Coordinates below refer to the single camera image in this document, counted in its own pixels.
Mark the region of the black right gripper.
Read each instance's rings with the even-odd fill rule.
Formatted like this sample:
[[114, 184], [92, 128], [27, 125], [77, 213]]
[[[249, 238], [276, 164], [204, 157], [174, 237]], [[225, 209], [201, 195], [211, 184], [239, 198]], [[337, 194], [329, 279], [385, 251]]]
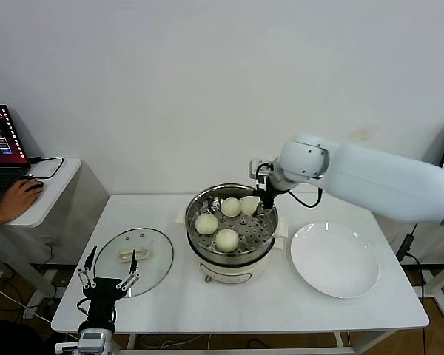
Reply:
[[271, 206], [266, 206], [263, 202], [273, 202], [280, 194], [280, 190], [273, 186], [270, 177], [257, 178], [257, 196], [260, 203], [255, 210], [256, 217], [265, 217], [272, 212]]

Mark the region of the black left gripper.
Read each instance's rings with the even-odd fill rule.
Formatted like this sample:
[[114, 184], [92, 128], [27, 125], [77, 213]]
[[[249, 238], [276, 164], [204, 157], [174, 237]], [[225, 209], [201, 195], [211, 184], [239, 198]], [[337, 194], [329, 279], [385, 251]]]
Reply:
[[88, 315], [83, 326], [114, 326], [116, 321], [115, 303], [124, 298], [127, 291], [139, 280], [136, 250], [132, 250], [129, 275], [125, 280], [90, 276], [97, 246], [94, 246], [78, 269], [78, 278], [83, 286], [83, 293], [90, 301]]

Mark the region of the person's bare hand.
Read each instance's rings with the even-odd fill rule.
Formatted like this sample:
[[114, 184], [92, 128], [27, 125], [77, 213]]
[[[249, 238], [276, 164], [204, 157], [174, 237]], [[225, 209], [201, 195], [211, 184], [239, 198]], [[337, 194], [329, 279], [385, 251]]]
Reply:
[[15, 220], [40, 197], [44, 184], [37, 180], [18, 180], [4, 194], [0, 202], [0, 219], [4, 223]]

